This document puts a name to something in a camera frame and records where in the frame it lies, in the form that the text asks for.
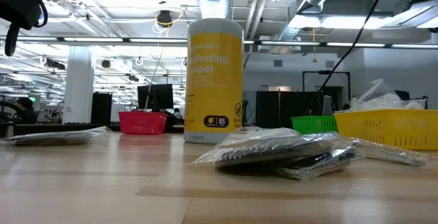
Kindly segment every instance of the black monitor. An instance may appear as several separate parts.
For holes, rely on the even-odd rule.
[[[146,108],[146,99],[149,96],[148,109],[173,108],[172,84],[153,84],[149,93],[149,86],[138,86],[138,108]]]

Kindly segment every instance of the disinfecting wipes container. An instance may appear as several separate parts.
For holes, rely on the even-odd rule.
[[[243,33],[239,24],[222,18],[190,25],[186,142],[216,144],[242,125]]]

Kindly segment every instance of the plastic bag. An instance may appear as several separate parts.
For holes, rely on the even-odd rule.
[[[408,149],[401,149],[389,145],[351,138],[358,151],[367,158],[398,162],[409,166],[423,166],[428,162],[429,155]]]
[[[363,158],[365,156],[354,147],[345,147],[320,155],[286,160],[287,164],[275,169],[275,171],[288,178],[306,181],[325,173],[349,167],[352,162]]]
[[[225,145],[236,145],[238,143],[246,142],[249,140],[284,138],[299,135],[299,132],[288,128],[264,129],[259,127],[245,127],[239,128],[234,132],[231,132],[221,143],[216,145],[216,147],[221,147]]]
[[[352,141],[336,132],[307,134],[284,138],[247,140],[232,145],[219,143],[193,163],[214,163],[231,166],[320,155]]]
[[[426,100],[402,101],[396,92],[383,83],[383,79],[370,82],[371,87],[359,98],[353,97],[351,109],[344,112],[382,109],[424,109]]]
[[[98,127],[83,131],[28,134],[6,138],[1,140],[0,143],[15,146],[83,145],[88,143],[91,138],[106,134],[110,131],[111,130],[107,127]]]

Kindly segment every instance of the wooden table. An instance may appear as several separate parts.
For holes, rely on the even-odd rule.
[[[438,164],[368,160],[309,182],[188,164],[211,145],[119,133],[0,148],[0,223],[438,223]]]

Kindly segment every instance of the yellow basket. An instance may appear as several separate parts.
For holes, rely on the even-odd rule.
[[[340,134],[403,149],[438,150],[438,110],[335,114]]]

